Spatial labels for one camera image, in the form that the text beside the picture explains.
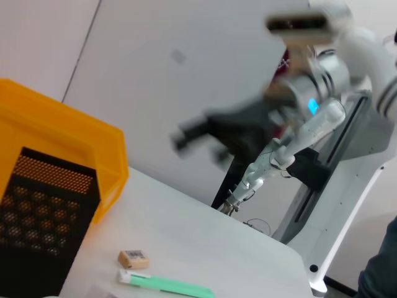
white table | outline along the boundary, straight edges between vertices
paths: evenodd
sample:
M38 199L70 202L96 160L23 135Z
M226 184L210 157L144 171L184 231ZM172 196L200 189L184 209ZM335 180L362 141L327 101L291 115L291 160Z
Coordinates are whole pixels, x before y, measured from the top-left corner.
M120 250L143 250L141 272L205 286L216 298L308 298L303 262L291 248L130 168L123 196L92 225L63 286L80 298L97 284L118 298L178 295L116 282Z

mesh panel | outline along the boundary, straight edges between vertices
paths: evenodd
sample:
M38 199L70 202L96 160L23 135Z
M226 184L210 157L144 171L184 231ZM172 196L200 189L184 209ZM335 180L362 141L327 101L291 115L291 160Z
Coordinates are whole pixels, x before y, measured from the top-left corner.
M86 194L92 177L20 155L13 174Z
M24 148L0 202L0 296L58 296L99 201L95 170Z

